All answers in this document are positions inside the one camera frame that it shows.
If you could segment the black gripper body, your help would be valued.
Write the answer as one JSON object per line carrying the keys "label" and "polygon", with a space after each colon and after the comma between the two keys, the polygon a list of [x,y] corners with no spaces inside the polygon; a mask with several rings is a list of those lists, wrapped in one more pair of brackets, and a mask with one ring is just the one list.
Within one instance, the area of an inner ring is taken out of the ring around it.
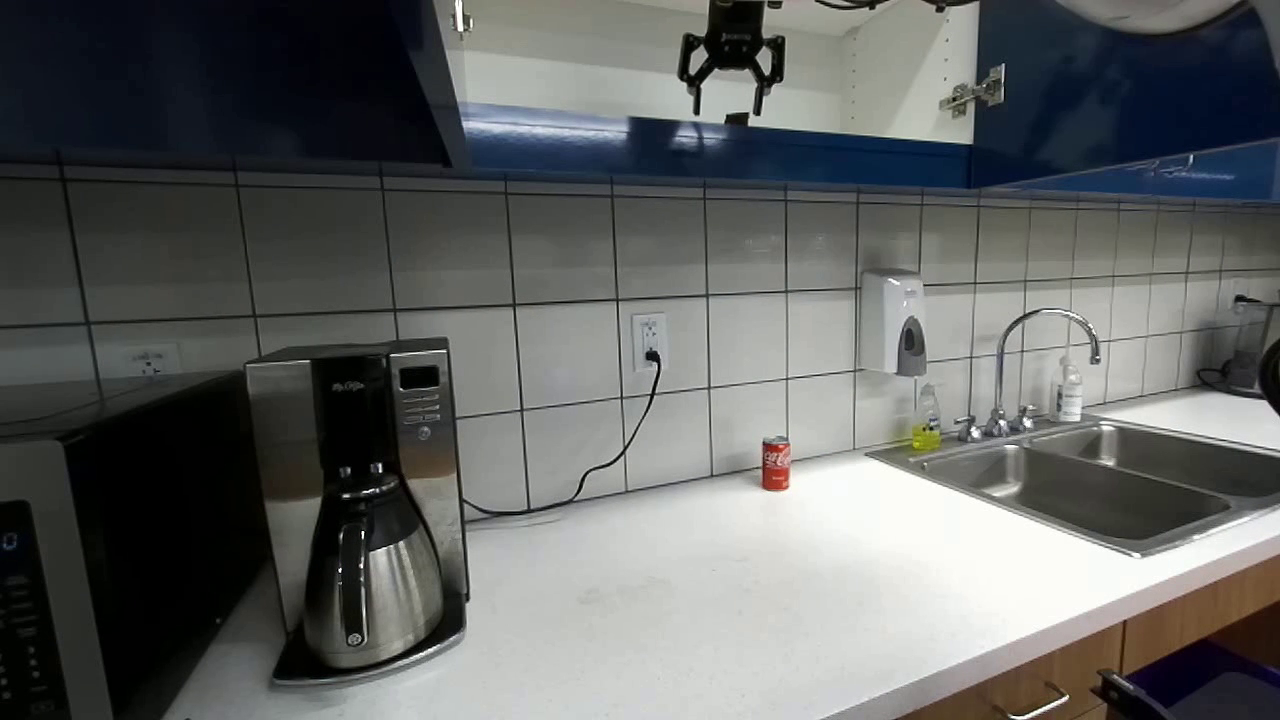
{"label": "black gripper body", "polygon": [[752,64],[770,47],[764,8],[770,0],[707,0],[707,27],[698,47],[711,64]]}

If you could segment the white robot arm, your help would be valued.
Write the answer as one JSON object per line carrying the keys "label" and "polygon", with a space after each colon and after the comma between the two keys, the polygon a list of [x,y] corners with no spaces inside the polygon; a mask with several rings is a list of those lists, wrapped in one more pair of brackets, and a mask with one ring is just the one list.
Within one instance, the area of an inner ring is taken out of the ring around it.
{"label": "white robot arm", "polygon": [[[678,80],[691,109],[703,109],[703,80],[715,73],[752,75],[752,116],[764,111],[770,92],[788,75],[783,41],[764,31],[764,12],[783,0],[707,0],[707,23],[681,34]],[[1232,12],[1254,8],[1268,43],[1280,43],[1280,0],[1052,0],[1086,23],[1125,34],[1195,31]]]}

